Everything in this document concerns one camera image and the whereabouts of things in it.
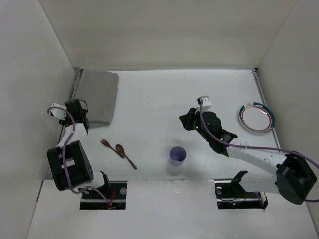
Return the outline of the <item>grey cloth placemat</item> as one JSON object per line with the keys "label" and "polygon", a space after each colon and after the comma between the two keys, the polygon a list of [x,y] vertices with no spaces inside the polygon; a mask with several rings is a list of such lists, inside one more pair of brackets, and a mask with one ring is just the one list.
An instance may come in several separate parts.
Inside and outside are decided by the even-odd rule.
{"label": "grey cloth placemat", "polygon": [[107,71],[84,70],[75,91],[75,98],[87,103],[91,128],[109,126],[118,94],[119,75]]}

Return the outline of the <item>white plate with green rim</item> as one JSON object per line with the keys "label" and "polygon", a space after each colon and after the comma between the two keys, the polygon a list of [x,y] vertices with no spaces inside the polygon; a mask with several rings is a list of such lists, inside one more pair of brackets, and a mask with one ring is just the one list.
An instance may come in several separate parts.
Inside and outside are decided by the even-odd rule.
{"label": "white plate with green rim", "polygon": [[276,126],[274,113],[264,104],[250,102],[243,104],[238,111],[241,124],[253,133],[268,133]]}

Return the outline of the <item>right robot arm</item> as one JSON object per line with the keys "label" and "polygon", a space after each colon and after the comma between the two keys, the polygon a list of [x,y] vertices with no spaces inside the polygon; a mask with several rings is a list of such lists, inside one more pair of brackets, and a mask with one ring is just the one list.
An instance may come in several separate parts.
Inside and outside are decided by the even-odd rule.
{"label": "right robot arm", "polygon": [[215,153],[247,162],[269,173],[269,177],[249,179],[247,169],[239,170],[230,182],[234,199],[257,191],[279,194],[296,205],[318,202],[308,199],[318,181],[309,166],[314,161],[309,157],[293,150],[252,146],[240,141],[236,134],[222,128],[216,113],[200,108],[191,108],[179,120],[185,130],[196,131]]}

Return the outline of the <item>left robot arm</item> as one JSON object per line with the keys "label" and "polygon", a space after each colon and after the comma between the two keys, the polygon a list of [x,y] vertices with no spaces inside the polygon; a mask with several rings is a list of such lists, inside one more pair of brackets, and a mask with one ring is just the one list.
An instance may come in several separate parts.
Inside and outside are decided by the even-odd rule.
{"label": "left robot arm", "polygon": [[93,169],[82,146],[89,132],[87,113],[87,104],[80,99],[66,101],[63,105],[53,103],[48,108],[47,114],[59,120],[64,134],[55,147],[47,150],[46,155],[59,191],[97,195],[108,203],[110,181],[103,171]]}

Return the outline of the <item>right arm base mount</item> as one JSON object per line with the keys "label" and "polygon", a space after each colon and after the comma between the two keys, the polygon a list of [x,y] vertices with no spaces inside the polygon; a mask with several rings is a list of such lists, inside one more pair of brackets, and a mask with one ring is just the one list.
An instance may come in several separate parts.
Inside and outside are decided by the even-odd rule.
{"label": "right arm base mount", "polygon": [[220,210],[265,210],[268,206],[268,198],[263,192],[246,192],[240,184],[233,184],[230,180],[215,181],[214,185]]}

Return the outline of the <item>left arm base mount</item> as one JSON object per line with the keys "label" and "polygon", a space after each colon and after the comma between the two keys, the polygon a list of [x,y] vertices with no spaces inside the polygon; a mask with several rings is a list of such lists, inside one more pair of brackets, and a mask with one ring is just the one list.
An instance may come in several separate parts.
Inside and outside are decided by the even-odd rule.
{"label": "left arm base mount", "polygon": [[111,181],[111,190],[106,188],[99,191],[108,200],[106,201],[97,192],[91,190],[83,194],[80,201],[80,210],[124,210],[126,208],[127,181]]}

